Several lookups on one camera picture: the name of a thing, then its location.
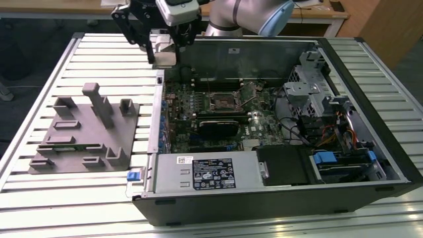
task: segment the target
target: barcode sticker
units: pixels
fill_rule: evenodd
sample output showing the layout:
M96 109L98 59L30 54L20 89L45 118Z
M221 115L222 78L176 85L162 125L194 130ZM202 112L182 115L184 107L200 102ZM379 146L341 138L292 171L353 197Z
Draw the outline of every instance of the barcode sticker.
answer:
M192 164L192 156L177 156L176 157L176 163L177 164Z

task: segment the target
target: blue latch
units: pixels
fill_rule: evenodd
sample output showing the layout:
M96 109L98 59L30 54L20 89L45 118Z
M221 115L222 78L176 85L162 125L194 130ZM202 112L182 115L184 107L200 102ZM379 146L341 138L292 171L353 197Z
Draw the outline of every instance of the blue latch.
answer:
M332 152L317 152L313 156L312 156L314 163L336 163L336 157L334 154Z
M126 181L128 182L134 182L141 180L141 173L140 172L128 172L126 175Z
M371 159L371 161L375 161L376 160L376 155L375 155L375 152L372 152L371 150L367 152L367 155Z

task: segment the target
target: slotted metal surface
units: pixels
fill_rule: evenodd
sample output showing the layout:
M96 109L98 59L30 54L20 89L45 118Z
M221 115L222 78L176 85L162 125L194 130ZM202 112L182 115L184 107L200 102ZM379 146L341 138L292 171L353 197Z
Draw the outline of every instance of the slotted metal surface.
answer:
M380 70L363 45L353 39L332 39L330 44L423 171L423 114L419 105L397 80ZM16 138L12 142L14 149L6 152L10 158L5 156L1 160L5 163L0 179L1 237L121 235L118 237L125 238L209 238L276 237L282 234L338 237L368 235L369 232L385 237L404 234L407 237L423 236L423 227L417 223L423 219L423 189L397 198L381 199L345 214L154 228L125 196L126 172L29 175L30 157L54 115L50 108L54 97L72 96L76 103L88 103L80 95L85 82L97 82L102 86L101 93L109 96L112 103L121 98L132 98L141 104L130 166L146 164L144 153L156 72L145 62L145 54L126 43L120 34L85 34L82 39L72 41L46 83L40 105L34 105L33 112L29 112L28 127L24 123L26 129L21 128L20 140ZM332 79L342 92L338 80L333 76Z

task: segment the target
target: warning label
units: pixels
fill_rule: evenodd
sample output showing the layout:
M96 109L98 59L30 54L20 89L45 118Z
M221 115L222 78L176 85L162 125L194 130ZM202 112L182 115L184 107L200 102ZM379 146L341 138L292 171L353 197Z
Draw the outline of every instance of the warning label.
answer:
M192 161L193 189L236 188L232 159Z

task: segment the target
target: motherboard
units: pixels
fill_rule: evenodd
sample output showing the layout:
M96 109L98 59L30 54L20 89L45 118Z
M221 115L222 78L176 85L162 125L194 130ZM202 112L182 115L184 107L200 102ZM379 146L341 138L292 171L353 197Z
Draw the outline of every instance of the motherboard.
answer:
M272 109L274 88L264 82L168 82L164 95L170 153L250 151L284 144Z

